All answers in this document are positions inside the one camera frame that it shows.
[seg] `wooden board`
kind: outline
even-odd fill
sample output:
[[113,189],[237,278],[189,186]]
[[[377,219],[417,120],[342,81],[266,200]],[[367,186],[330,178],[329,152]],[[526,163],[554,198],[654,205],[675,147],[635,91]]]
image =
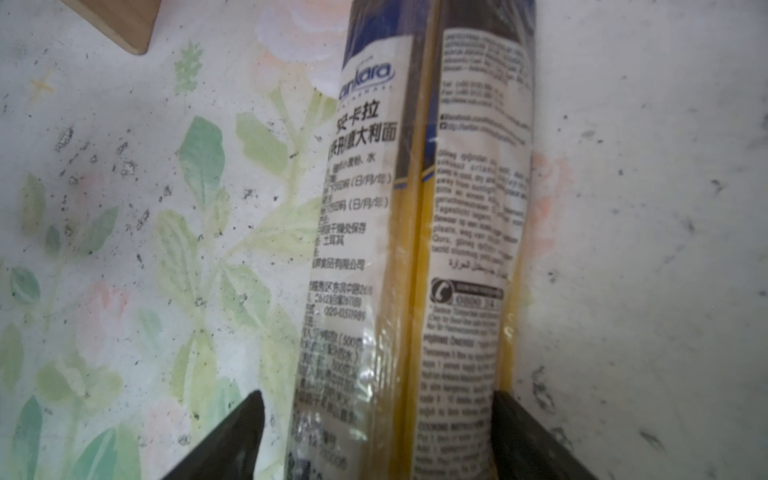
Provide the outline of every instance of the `wooden board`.
[[82,18],[134,55],[149,48],[160,0],[62,0]]

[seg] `spaghetti package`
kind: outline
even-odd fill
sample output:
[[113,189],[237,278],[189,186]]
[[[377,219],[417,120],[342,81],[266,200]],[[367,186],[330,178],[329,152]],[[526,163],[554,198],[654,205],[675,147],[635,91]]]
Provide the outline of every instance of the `spaghetti package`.
[[533,0],[354,2],[286,480],[495,478],[533,33]]

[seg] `blue logo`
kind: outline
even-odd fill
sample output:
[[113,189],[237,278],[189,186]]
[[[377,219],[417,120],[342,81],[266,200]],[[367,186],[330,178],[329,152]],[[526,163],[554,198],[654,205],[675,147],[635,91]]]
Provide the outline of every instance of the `blue logo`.
[[354,79],[348,81],[341,87],[339,92],[339,100],[343,100],[344,97],[351,94],[356,90],[362,90],[363,88],[375,87],[376,85],[385,84],[395,77],[395,69],[392,68],[390,63],[382,63],[380,65],[371,65],[365,67],[363,70],[355,72]]

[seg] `green leaf pattern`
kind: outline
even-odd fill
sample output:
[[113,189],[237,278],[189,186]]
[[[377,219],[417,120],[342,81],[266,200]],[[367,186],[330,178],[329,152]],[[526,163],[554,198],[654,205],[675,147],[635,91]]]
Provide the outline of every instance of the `green leaf pattern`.
[[185,94],[193,91],[197,87],[197,72],[203,64],[200,63],[200,56],[203,51],[200,44],[193,45],[189,42],[187,48],[181,49],[181,60],[174,63],[176,68],[176,95]]
[[288,166],[288,146],[252,114],[237,115],[236,133],[246,158],[272,174],[282,175]]
[[40,302],[40,283],[30,269],[23,266],[11,268],[11,295],[21,305],[31,306]]
[[106,429],[85,447],[67,480],[112,480],[117,463],[117,433]]
[[85,231],[85,236],[80,243],[81,255],[92,255],[98,252],[107,238],[112,234],[114,222],[118,219],[118,208],[112,207],[94,220]]
[[184,180],[200,207],[214,201],[224,171],[221,129],[202,117],[192,120],[179,148],[179,163]]
[[270,301],[270,290],[250,267],[224,267],[221,273],[221,302],[231,320],[242,325],[263,326]]
[[61,250],[61,236],[56,227],[51,225],[45,233],[45,253],[51,258],[56,258],[59,250]]
[[45,187],[37,177],[27,174],[22,188],[22,231],[34,233],[40,227],[44,212]]
[[207,413],[208,402],[214,393],[216,380],[217,363],[214,342],[206,331],[195,331],[176,355],[170,378],[170,390],[179,403],[189,406],[193,434],[198,440],[204,433],[202,417]]
[[9,323],[0,333],[0,379],[6,388],[16,386],[23,362],[22,333],[16,325]]
[[200,258],[197,238],[187,221],[172,210],[157,215],[157,240],[160,243],[158,276],[160,288],[188,314],[196,315],[200,295]]
[[[199,45],[191,42],[182,51],[181,61],[174,64],[177,93],[187,93],[197,86],[196,76],[202,66],[202,53]],[[281,140],[271,124],[267,127],[252,114],[237,115],[234,133],[243,142],[245,158],[286,182],[291,190],[306,171],[306,165],[302,165],[298,158],[292,159],[306,153],[303,149],[314,127],[331,118],[335,110],[335,99],[315,91],[306,109],[304,126],[295,130],[288,125],[290,121],[286,123],[284,131],[288,133],[288,141]],[[232,198],[221,185],[225,164],[221,129],[202,117],[195,117],[177,156],[184,181],[199,207],[199,220],[205,237],[209,234],[220,236],[226,231],[232,214]],[[22,231],[37,233],[45,215],[45,188],[37,177],[28,174],[21,194]],[[297,203],[295,195],[289,194],[287,198],[245,237],[240,238],[230,252],[261,250],[284,258],[310,257],[320,199]],[[48,226],[45,236],[39,236],[38,241],[48,258],[57,260],[60,266],[59,273],[53,277],[54,283],[58,282],[62,266],[78,261],[76,256],[68,256],[62,251],[62,241],[74,244],[72,253],[80,257],[97,253],[114,232],[118,214],[119,208],[112,207],[85,225],[75,216],[66,219],[66,224],[60,223],[65,225],[64,230],[59,230],[55,224]],[[62,231],[69,240],[67,237],[62,239]],[[277,428],[285,434],[299,355],[299,332],[290,316],[274,301],[270,288],[249,266],[245,263],[226,264],[224,260],[229,256],[220,261],[215,271],[207,272],[211,278],[206,279],[204,284],[200,250],[212,251],[213,240],[206,238],[204,248],[199,248],[198,243],[203,236],[193,233],[187,220],[179,213],[161,211],[155,217],[154,233],[158,246],[155,264],[161,291],[188,318],[196,320],[189,339],[176,353],[170,378],[167,377],[171,394],[190,413],[194,440],[202,439],[243,398],[237,382],[220,376],[218,372],[213,336],[207,329],[205,308],[201,308],[210,300],[211,284],[216,279],[220,281],[220,307],[227,318],[237,328],[246,327],[258,332],[260,388],[276,416]],[[51,288],[50,293],[46,292],[46,300],[50,298],[50,301],[45,307],[41,305],[41,285],[30,269],[15,266],[6,271],[9,271],[6,288],[10,289],[14,301],[23,307],[25,323],[35,317],[50,316],[54,302],[58,300],[58,284]],[[41,275],[48,288],[50,276],[47,272],[41,272]],[[160,317],[153,310],[140,306],[133,312],[132,325],[137,334],[134,340],[138,339],[157,357],[164,347]],[[20,328],[8,323],[0,333],[0,381],[3,388],[14,389],[19,380],[25,360],[23,346]],[[61,411],[72,412],[69,433],[72,439],[81,426],[82,412],[88,417],[103,412],[115,402],[123,389],[120,374],[108,366],[89,366],[76,351],[49,359],[37,370],[35,380],[35,394],[46,402],[44,405],[51,406],[56,415]],[[54,415],[47,408],[45,411]],[[53,478],[51,465],[38,464],[44,416],[37,397],[32,396],[18,415],[8,470],[0,468],[2,475],[10,474],[13,480]],[[138,434],[131,428],[118,424],[105,429],[82,450],[78,447],[82,444],[69,442],[64,445],[68,450],[60,477],[66,480],[141,480],[138,439]],[[269,467],[269,476],[275,475],[281,468],[282,462],[275,462]]]
[[253,229],[247,238],[248,245],[282,257],[309,258],[314,251],[319,216],[319,197],[298,207],[280,205]]
[[205,415],[206,431],[216,428],[216,425],[219,425],[242,401],[243,396],[240,394],[237,383],[234,380],[219,377],[216,381],[216,391]]
[[35,480],[40,452],[40,431],[43,418],[38,400],[32,396],[22,408],[13,434],[14,477],[19,480]]

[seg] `white label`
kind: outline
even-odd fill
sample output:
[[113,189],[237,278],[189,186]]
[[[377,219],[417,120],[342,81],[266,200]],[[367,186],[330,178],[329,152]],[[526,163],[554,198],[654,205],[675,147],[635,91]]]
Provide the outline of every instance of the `white label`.
[[528,201],[530,72],[518,43],[445,30],[413,480],[494,476],[499,317]]
[[302,330],[289,480],[357,479],[370,346],[389,252],[390,198],[412,37],[350,58],[333,127]]

